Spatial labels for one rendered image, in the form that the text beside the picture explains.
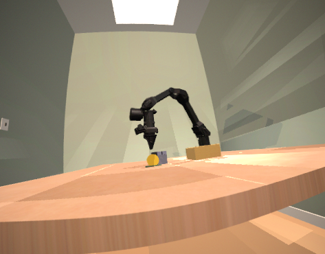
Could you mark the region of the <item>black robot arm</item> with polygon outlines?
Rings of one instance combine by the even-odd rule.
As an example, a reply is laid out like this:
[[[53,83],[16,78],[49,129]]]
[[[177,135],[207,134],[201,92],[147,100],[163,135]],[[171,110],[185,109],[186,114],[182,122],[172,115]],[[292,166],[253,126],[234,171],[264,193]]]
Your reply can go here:
[[[175,95],[176,94],[176,95]],[[192,124],[193,124],[193,132],[196,137],[199,138],[199,147],[211,145],[209,142],[210,131],[205,127],[205,125],[199,121],[195,112],[193,111],[190,102],[188,100],[188,94],[183,89],[174,89],[170,87],[168,90],[157,94],[156,96],[151,96],[146,98],[142,102],[141,108],[131,108],[130,112],[130,121],[141,121],[144,116],[144,120],[153,119],[154,115],[157,111],[155,109],[150,110],[156,103],[164,99],[165,97],[171,96],[173,99],[176,99],[178,103],[182,104],[188,114]],[[138,135],[140,133],[144,133],[144,129],[147,126],[143,126],[141,124],[137,125],[137,128],[134,129],[135,134]],[[145,134],[145,133],[144,133]]]

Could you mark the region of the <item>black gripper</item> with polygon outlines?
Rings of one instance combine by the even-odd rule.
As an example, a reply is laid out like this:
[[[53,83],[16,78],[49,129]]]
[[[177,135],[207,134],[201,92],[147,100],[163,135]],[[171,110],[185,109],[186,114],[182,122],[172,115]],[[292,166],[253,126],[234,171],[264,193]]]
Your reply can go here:
[[[144,126],[145,125],[147,128],[144,129],[144,139],[147,140],[149,149],[152,150],[157,136],[155,133],[158,133],[158,128],[155,127],[153,119],[144,120]]]

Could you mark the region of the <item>gold coin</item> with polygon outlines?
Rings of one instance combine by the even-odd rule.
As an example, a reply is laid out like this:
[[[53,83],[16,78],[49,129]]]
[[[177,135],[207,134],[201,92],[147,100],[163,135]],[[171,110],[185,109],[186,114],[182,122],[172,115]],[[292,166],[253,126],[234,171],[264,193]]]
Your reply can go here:
[[[159,163],[159,158],[155,154],[151,154],[148,156],[146,161],[149,165],[157,165]]]

